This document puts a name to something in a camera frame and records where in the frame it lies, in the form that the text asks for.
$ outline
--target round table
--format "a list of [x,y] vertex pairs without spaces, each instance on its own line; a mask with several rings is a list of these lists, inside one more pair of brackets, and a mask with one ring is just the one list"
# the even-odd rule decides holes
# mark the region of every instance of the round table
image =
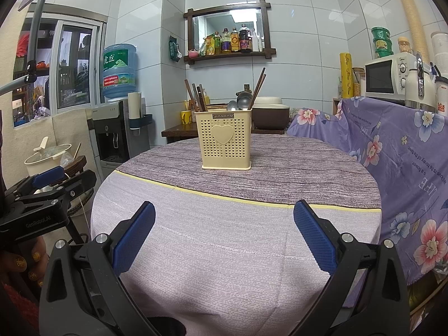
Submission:
[[198,139],[127,161],[102,183],[92,236],[143,201],[156,221],[122,280],[148,317],[193,336],[288,335],[328,280],[293,220],[305,199],[339,232],[376,243],[381,200],[354,158],[319,140],[252,135],[249,171],[203,170]]

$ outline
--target tablecloth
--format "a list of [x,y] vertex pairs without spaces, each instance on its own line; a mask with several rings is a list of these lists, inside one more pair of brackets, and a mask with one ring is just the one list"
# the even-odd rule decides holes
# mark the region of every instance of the tablecloth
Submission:
[[353,156],[381,194],[381,241],[396,244],[407,282],[448,262],[448,121],[366,97],[344,99],[336,116],[302,109],[288,129]]
[[297,230],[293,206],[359,241],[377,242],[375,180],[315,139],[252,135],[252,169],[203,170],[198,139],[121,165],[95,196],[91,231],[109,233],[144,200],[155,225],[122,280],[140,309],[193,336],[288,335],[328,280]]

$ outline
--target white kettle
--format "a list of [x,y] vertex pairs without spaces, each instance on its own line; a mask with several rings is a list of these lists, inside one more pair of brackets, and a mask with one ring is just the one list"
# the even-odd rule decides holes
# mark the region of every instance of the white kettle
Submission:
[[416,54],[417,69],[409,69],[405,85],[405,104],[414,109],[437,112],[437,97],[435,83],[431,75],[423,69],[423,59],[419,52]]

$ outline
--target heart design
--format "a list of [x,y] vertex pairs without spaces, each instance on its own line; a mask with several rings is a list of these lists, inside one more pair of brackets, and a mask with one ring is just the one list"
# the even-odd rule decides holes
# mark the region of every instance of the heart design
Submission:
[[233,138],[235,130],[230,125],[215,125],[210,132],[216,141],[221,145],[226,145]]

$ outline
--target microwave door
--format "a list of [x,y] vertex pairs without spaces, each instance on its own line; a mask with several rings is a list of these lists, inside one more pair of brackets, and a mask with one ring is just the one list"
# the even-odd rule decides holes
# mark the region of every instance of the microwave door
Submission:
[[394,95],[392,63],[392,60],[386,60],[366,66],[367,96],[387,98]]

